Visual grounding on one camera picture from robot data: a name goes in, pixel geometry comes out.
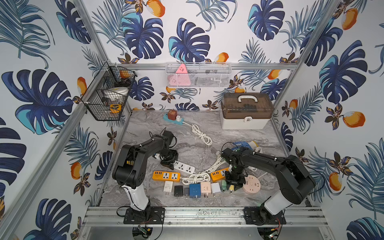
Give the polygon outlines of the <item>yellow small plug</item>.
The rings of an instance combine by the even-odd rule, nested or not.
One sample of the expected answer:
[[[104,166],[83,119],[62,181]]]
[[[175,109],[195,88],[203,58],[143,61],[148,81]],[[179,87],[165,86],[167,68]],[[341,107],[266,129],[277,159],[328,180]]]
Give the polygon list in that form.
[[[230,185],[229,186],[229,191],[230,191],[230,194],[232,194],[235,191],[235,186],[234,185]]]

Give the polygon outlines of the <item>white power strip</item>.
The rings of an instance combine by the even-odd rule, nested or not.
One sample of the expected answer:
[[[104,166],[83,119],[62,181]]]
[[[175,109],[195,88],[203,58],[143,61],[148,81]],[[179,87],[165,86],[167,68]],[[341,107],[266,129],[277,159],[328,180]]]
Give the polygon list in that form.
[[[173,163],[174,169],[177,171],[180,171],[182,173],[186,173],[188,175],[192,175],[195,173],[195,167],[187,165],[185,163],[175,161]]]

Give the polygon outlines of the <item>green small plug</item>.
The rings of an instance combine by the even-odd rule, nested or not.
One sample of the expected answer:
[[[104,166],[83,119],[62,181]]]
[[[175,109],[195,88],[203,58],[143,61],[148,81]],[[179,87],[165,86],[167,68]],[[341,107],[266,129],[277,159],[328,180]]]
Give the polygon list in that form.
[[[227,191],[227,182],[226,180],[222,180],[221,182],[221,191],[224,193],[225,191]]]

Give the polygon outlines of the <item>round pink power socket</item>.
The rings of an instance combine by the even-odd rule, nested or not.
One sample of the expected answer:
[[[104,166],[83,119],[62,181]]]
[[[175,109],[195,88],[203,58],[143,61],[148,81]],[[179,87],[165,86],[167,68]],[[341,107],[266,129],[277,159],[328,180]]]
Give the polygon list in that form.
[[[247,194],[256,194],[261,190],[261,183],[258,178],[252,175],[245,177],[245,183],[243,184],[243,190]]]

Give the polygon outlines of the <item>orange power strip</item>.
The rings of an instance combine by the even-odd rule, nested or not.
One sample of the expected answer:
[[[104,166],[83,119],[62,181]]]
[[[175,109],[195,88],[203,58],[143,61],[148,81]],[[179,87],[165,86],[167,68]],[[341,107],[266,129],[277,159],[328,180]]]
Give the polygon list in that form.
[[[177,172],[154,171],[152,179],[158,182],[171,181],[179,183],[181,180],[181,174]]]
[[[215,172],[210,173],[212,182],[218,182],[225,179],[225,172],[229,171],[229,167],[217,170]]]

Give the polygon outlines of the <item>white charger plug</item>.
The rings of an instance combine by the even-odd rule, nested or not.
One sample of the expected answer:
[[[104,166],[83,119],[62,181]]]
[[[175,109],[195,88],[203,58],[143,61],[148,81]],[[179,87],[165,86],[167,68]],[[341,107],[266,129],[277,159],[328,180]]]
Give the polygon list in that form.
[[[166,194],[166,195],[169,195],[172,193],[173,191],[173,184],[174,182],[172,181],[165,181],[165,185],[164,185],[164,190],[163,192]]]

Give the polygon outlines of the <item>pink cube adapter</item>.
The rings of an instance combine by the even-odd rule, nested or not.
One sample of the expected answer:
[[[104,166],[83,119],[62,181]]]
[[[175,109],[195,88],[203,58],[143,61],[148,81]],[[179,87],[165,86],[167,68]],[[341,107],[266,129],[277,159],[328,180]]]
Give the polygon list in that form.
[[[212,187],[210,182],[201,182],[201,194],[204,198],[207,198],[212,193]]]

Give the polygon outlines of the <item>black charger plug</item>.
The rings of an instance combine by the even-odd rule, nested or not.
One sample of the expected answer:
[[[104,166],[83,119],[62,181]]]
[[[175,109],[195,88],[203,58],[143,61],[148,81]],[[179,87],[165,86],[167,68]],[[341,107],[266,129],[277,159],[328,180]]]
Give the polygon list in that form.
[[[174,196],[175,197],[183,197],[184,196],[184,187],[183,186],[175,186],[174,187]]]

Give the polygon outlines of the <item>small grey plug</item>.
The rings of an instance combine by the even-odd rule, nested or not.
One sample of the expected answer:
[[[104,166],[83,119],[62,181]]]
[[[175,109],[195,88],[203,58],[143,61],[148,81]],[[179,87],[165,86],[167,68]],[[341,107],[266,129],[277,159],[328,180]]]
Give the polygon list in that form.
[[[184,197],[189,198],[190,197],[190,188],[184,188]]]

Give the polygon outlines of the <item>blue cube adapter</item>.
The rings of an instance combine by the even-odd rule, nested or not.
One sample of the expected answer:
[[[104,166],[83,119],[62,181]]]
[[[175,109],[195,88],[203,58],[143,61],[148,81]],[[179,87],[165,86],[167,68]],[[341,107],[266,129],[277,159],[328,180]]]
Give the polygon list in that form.
[[[190,198],[201,197],[201,184],[190,184],[189,185],[189,196]]]

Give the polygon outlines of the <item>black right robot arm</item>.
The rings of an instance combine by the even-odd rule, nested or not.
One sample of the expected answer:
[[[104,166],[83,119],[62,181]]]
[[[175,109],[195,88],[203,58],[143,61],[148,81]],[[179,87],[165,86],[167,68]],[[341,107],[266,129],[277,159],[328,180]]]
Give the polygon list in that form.
[[[316,181],[304,164],[295,156],[274,157],[249,148],[226,148],[221,157],[231,166],[226,182],[235,188],[245,183],[245,170],[253,167],[277,178],[280,190],[259,207],[261,214],[275,216],[290,205],[300,204],[316,186]]]

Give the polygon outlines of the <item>white cube adapter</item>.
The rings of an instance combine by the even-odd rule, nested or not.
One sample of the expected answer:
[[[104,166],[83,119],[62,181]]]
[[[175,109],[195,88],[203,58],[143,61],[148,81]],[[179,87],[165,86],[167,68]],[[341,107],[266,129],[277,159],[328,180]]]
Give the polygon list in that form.
[[[219,183],[211,183],[211,191],[213,196],[219,194],[221,192],[221,186]]]

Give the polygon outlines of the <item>brown cube adapter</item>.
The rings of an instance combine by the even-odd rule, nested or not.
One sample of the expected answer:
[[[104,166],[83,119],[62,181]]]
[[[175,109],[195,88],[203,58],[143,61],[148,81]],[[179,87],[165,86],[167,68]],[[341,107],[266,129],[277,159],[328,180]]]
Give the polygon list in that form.
[[[167,116],[169,120],[175,121],[177,119],[178,112],[176,110],[169,110]]]

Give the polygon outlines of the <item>yellow tape measure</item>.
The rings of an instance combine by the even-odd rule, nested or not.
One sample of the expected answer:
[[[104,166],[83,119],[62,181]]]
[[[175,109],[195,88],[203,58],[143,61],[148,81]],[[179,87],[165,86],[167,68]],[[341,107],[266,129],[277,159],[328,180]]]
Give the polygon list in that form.
[[[110,108],[109,108],[109,111],[112,114],[119,114],[122,111],[122,109],[123,109],[123,103],[119,102],[117,104],[111,104]]]

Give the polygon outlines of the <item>pink triangle object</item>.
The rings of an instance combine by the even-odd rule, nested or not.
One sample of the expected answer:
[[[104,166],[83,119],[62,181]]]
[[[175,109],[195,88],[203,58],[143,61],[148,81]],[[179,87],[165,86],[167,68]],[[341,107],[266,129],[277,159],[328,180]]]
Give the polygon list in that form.
[[[170,87],[189,87],[191,86],[190,75],[187,71],[187,66],[181,64],[174,74],[168,77]]]

